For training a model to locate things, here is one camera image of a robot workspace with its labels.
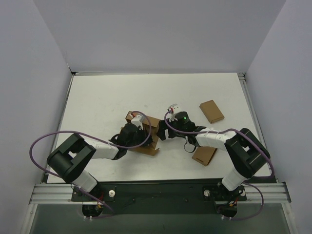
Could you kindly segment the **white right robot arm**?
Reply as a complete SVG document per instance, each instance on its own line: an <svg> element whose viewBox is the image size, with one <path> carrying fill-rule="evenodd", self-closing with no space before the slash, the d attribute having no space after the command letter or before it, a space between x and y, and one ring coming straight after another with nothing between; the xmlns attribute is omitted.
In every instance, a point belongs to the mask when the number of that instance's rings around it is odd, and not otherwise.
<svg viewBox="0 0 312 234"><path fill-rule="evenodd" d="M185 111L173 113L159 121L157 136L161 140L180 137L187 143L200 147L210 147L226 151L234 168L225 176L221 184L234 191L246 180L251 179L265 164L271 165L271 156L255 135L247 128L240 131L230 128L224 131L197 126Z"/></svg>

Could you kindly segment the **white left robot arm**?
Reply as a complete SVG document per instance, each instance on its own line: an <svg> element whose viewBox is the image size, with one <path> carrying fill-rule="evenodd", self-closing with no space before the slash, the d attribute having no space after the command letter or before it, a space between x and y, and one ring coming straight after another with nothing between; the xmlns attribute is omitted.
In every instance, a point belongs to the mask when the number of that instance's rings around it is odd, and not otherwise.
<svg viewBox="0 0 312 234"><path fill-rule="evenodd" d="M129 147L149 146L153 139L142 126L127 123L109 141L109 144L92 141L74 133L48 156L47 163L66 183L83 189L82 194L88 200L96 200L100 188L98 181L85 170L89 161L92 158L118 160Z"/></svg>

